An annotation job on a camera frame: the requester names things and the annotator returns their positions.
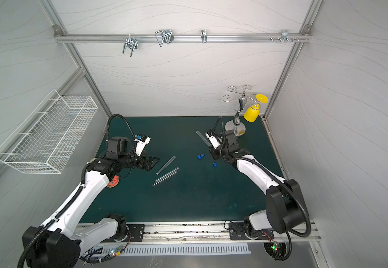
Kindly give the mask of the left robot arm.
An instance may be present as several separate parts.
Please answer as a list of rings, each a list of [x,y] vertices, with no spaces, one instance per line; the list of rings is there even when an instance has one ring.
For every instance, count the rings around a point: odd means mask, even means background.
[[[160,161],[144,152],[149,136],[131,136],[110,137],[110,132],[106,131],[107,150],[83,167],[78,187],[39,227],[29,227],[24,232],[19,268],[73,268],[79,259],[91,264],[101,263],[125,250],[122,246],[96,260],[91,260],[87,254],[104,240],[130,242],[132,233],[121,215],[108,214],[81,232],[76,232],[76,227],[96,197],[110,186],[122,169],[150,171]]]

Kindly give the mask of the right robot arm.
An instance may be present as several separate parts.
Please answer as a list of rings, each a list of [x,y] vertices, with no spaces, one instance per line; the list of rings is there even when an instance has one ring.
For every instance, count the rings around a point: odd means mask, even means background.
[[[297,181],[275,175],[249,151],[240,148],[235,134],[225,130],[222,117],[218,117],[214,127],[206,132],[206,137],[215,160],[220,159],[246,175],[266,196],[266,209],[249,215],[245,220],[248,237],[255,238],[265,229],[298,237],[311,234],[309,213]]]

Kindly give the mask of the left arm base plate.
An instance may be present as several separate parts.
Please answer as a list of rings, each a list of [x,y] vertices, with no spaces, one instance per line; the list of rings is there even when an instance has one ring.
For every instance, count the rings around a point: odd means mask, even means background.
[[[114,239],[109,238],[102,241],[102,243],[122,243],[128,242],[131,239],[131,242],[142,242],[144,236],[145,224],[127,224],[127,234],[123,239]]]

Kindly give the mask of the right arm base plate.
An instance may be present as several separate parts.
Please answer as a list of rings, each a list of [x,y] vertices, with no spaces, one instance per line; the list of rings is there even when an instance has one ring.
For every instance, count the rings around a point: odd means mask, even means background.
[[[274,240],[273,230],[266,228],[255,230],[248,222],[225,221],[224,229],[229,232],[230,240]]]

